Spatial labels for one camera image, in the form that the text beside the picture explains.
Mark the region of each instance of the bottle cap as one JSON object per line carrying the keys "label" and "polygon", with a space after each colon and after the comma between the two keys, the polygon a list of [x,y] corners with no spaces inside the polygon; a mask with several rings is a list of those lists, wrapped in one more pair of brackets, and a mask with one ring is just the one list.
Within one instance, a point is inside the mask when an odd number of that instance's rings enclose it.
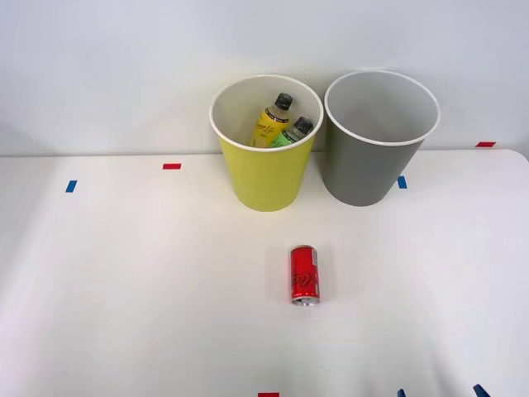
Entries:
{"label": "bottle cap", "polygon": [[278,98],[275,100],[275,106],[282,110],[288,110],[290,105],[292,105],[292,97],[287,93],[281,93]]}
{"label": "bottle cap", "polygon": [[311,130],[312,127],[314,127],[311,123],[311,121],[305,117],[300,117],[295,123],[294,126],[300,131],[301,133],[307,135]]}

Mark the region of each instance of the bucket rim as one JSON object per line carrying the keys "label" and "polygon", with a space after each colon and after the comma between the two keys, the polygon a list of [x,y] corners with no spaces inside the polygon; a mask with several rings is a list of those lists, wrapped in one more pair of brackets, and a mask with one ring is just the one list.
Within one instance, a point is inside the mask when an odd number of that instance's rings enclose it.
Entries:
{"label": "bucket rim", "polygon": [[[331,90],[334,88],[335,85],[340,83],[343,79],[347,79],[348,77],[355,75],[355,74],[391,74],[393,76],[397,76],[397,77],[400,77],[402,79],[406,79],[412,82],[413,84],[415,84],[416,86],[424,90],[428,94],[430,99],[433,101],[434,105],[436,106],[436,111],[437,111],[436,122],[434,123],[432,128],[430,128],[430,130],[427,131],[425,134],[421,135],[418,138],[411,139],[409,141],[399,141],[399,142],[376,141],[374,139],[365,138],[363,136],[355,134],[354,132],[349,131],[347,128],[342,126],[332,115],[332,112],[329,110],[328,98],[329,98],[329,93],[331,92]],[[411,77],[406,76],[405,74],[400,74],[397,72],[393,72],[391,70],[383,70],[383,69],[357,70],[355,72],[349,72],[347,74],[344,74],[343,76],[333,81],[332,84],[329,86],[329,88],[325,92],[324,103],[325,103],[325,111],[327,113],[327,116],[333,122],[335,126],[340,128],[347,135],[352,136],[355,139],[358,139],[359,141],[363,141],[363,142],[370,143],[372,145],[378,145],[378,146],[407,146],[407,145],[412,145],[414,143],[424,141],[427,137],[429,137],[437,129],[437,127],[439,126],[439,123],[441,122],[441,106],[439,105],[439,101],[437,101],[436,96],[430,91],[430,89],[428,89],[424,84],[419,83],[415,79],[412,79]]]}
{"label": "bucket rim", "polygon": [[[289,81],[291,81],[293,83],[299,84],[302,87],[304,87],[316,99],[317,106],[318,106],[319,111],[320,111],[320,117],[318,118],[318,121],[317,121],[316,125],[314,126],[314,128],[312,129],[312,131],[310,132],[310,134],[305,136],[302,140],[294,142],[292,145],[281,146],[281,147],[252,147],[252,146],[242,145],[239,142],[233,141],[231,138],[228,138],[226,135],[224,135],[221,132],[221,130],[217,127],[217,124],[213,120],[213,107],[215,106],[215,103],[217,103],[217,100],[221,97],[221,95],[225,91],[227,91],[229,88],[233,87],[236,84],[239,84],[239,83],[241,83],[243,81],[246,81],[246,80],[261,79],[263,77],[267,77],[267,78],[268,77],[273,77],[273,78],[276,78],[276,79],[285,79],[285,80],[289,80]],[[254,151],[254,152],[258,152],[258,153],[277,153],[279,151],[289,151],[289,150],[292,150],[293,148],[295,148],[297,146],[304,145],[310,139],[312,139],[316,135],[316,133],[319,131],[320,127],[323,124],[324,118],[325,118],[325,110],[323,108],[322,100],[317,95],[317,93],[312,88],[310,88],[307,84],[305,84],[304,82],[296,80],[296,79],[293,79],[292,77],[283,76],[281,74],[257,74],[255,76],[250,76],[250,77],[246,77],[244,79],[239,79],[236,82],[233,82],[233,83],[227,85],[226,87],[224,87],[223,89],[221,89],[221,91],[219,91],[219,93],[217,95],[215,95],[215,98],[213,99],[212,104],[209,107],[209,123],[212,125],[213,130],[215,131],[215,133],[222,140],[230,143],[233,146],[236,146],[236,147],[238,147],[240,149],[243,149],[245,151]]]}

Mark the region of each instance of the yellow bottle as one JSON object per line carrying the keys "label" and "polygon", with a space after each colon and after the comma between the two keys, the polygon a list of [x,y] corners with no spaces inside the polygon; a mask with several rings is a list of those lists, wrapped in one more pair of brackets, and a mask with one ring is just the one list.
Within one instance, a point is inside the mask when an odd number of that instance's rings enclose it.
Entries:
{"label": "yellow bottle", "polygon": [[252,134],[249,146],[269,147],[274,138],[288,128],[288,109],[292,104],[292,97],[281,93],[275,104],[266,108],[260,115],[257,126]]}

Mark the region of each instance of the gray bucket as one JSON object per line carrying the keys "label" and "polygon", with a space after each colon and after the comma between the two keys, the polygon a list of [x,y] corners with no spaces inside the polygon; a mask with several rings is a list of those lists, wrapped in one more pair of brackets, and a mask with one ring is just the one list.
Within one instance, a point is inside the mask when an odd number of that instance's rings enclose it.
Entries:
{"label": "gray bucket", "polygon": [[323,182],[343,203],[384,198],[441,119],[436,97],[402,74],[346,74],[325,94],[329,117]]}

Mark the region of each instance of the red can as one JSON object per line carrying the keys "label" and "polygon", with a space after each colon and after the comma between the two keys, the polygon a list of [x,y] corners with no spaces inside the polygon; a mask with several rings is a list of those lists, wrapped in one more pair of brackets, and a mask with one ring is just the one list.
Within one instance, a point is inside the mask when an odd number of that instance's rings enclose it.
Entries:
{"label": "red can", "polygon": [[290,251],[292,303],[313,306],[320,302],[317,279],[317,253],[311,246],[296,246]]}

